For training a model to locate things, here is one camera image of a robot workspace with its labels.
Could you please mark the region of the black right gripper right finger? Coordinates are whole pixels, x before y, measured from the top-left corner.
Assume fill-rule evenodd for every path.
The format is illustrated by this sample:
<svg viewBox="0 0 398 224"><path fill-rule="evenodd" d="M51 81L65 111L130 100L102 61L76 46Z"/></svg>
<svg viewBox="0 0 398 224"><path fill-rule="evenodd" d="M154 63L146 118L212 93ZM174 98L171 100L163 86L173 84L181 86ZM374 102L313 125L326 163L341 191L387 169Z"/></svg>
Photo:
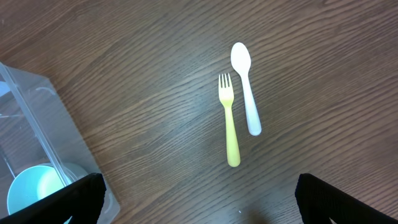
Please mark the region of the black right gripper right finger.
<svg viewBox="0 0 398 224"><path fill-rule="evenodd" d="M309 173L299 175L295 198L304 224L397 224L396 219Z"/></svg>

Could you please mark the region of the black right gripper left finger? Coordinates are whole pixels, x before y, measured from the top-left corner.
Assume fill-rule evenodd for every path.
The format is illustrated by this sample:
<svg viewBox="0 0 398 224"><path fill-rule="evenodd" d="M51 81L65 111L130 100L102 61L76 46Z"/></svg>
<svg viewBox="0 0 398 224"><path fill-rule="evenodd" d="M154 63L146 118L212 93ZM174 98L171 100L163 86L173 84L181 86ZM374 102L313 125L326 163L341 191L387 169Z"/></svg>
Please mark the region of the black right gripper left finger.
<svg viewBox="0 0 398 224"><path fill-rule="evenodd" d="M91 173L32 205L1 219L1 224L94 224L104 205L103 175Z"/></svg>

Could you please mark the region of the teal bowl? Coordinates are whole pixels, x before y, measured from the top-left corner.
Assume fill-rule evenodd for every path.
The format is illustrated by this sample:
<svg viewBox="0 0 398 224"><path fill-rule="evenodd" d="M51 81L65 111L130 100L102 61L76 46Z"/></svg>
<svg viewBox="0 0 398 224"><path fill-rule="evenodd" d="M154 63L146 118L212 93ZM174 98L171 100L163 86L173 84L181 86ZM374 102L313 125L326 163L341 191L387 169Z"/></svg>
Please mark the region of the teal bowl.
<svg viewBox="0 0 398 224"><path fill-rule="evenodd" d="M43 163L23 170L12 181L7 193L8 216L64 188L55 166Z"/></svg>

